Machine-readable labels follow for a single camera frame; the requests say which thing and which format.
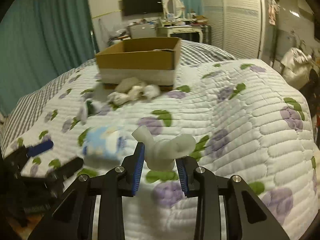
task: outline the purple flower pattern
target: purple flower pattern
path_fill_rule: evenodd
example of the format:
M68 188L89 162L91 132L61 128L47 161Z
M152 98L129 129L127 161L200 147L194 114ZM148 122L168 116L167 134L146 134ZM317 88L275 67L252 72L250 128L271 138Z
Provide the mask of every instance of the purple flower pattern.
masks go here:
M281 111L280 114L282 119L287 122L289 127L296 131L302 131L303 129L303 122L301 120L300 114L294 110L290 106L285 106Z
M265 68L263 67L259 67L259 66L256 66L256 65L252 65L250 66L250 69L256 73L259 73L259 72L265 72Z
M51 135L49 133L47 133L42 137L41 142L45 142L45 141L49 141L49 140L51 140Z
M225 129L219 130L213 134L209 140L205 149L204 155L211 155L213 160L222 157L225 153L223 152L224 147L230 142L228 137L228 131Z
M138 126L142 125L145 125L153 136L161 134L163 130L160 120L151 116L139 119Z
M181 98L184 98L186 96L186 93L185 92L182 92L182 91L178 91L178 90L173 90L173 91L170 91L168 93L166 93L166 95L169 97L169 98L178 98L178 99L181 99Z
M30 177L35 177L39 169L39 164L34 164L30 168Z
M17 141L13 142L10 147L14 151L17 150L19 148L18 142Z
M66 121L63 123L62 130L61 130L61 131L62 131L63 133L66 133L66 132L71 128L72 122L73 122L72 119L66 120Z
M158 184L153 189L153 197L156 203L164 208L172 208L183 199L180 182L167 181Z
M68 93L63 93L63 94L61 94L61 95L59 96L59 99L63 99L63 98L65 98L67 95L68 95Z
M77 75L77 76L75 76L73 78L70 78L69 83L72 83L72 82L76 81L80 76L81 76L81 74L79 74L79 75Z
M44 122L50 121L51 116L52 116L52 112L47 113L47 115L44 117Z
M270 210L273 216L283 225L285 218L293 207L292 190L289 188L279 188L267 192L261 201Z
M100 73L97 73L95 76L94 76L95 79L101 79L101 75Z
M225 87L221 89L218 93L218 103L226 100L233 93L234 87Z

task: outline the cardboard box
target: cardboard box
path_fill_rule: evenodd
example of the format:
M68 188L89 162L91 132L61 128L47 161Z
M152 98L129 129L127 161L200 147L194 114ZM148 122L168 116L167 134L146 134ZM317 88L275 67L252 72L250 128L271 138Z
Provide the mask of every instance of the cardboard box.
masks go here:
M171 90L180 48L180 39L173 37L121 41L96 54L101 80L110 89L125 78L137 77Z

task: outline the hanging clothes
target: hanging clothes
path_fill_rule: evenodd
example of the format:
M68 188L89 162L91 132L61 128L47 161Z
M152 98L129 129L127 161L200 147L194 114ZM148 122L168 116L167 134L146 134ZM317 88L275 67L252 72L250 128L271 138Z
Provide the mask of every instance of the hanging clothes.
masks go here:
M279 13L280 6L275 0L268 0L268 4L269 23L271 25L276 25L276 14Z

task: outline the quilted bedspread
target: quilted bedspread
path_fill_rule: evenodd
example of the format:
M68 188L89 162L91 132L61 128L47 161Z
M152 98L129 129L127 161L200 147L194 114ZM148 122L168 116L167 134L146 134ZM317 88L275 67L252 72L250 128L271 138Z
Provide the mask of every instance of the quilted bedspread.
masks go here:
M120 159L133 153L137 142L131 133L139 125L146 125L155 141L191 134L197 144L190 155L200 166L218 176L240 175L290 239L299 239L318 210L313 134L305 98L257 59L180 66L176 76L176 90L116 110L105 103L83 125L76 119L81 97L92 91L103 94L103 89L96 65L80 69L5 154L18 145L51 138L54 148L29 160L22 171L27 176L44 176L49 169L81 156L86 131L93 127L122 127L125 147ZM99 170L85 168L81 172L94 176L113 167L106 163ZM222 239L226 239L222 199L220 206ZM123 198L126 239L193 239L196 207L196 198L183 196L176 168L154 172L144 165L137 195ZM99 202L93 239L97 238L98 209Z

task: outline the gray striped fabric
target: gray striped fabric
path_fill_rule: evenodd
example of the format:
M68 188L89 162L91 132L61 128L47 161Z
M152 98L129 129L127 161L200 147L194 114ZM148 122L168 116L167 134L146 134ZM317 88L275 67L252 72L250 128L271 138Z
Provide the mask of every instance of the gray striped fabric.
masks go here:
M236 59L234 56L217 47L192 41L181 41L180 63L182 65L234 59ZM47 101L59 92L72 73L93 64L96 64L96 60L90 59L81 64L77 69L74 68L69 70L50 81L41 89L20 98L17 106L12 110L10 116L6 119L0 130L0 145L2 152L5 151L10 142L33 126L38 117L42 114L42 110Z
M39 90L20 98L0 130L1 151L4 152L10 142L33 126L42 114L47 101L59 92L71 74L95 63L95 59L90 59L78 68L73 68L58 76Z

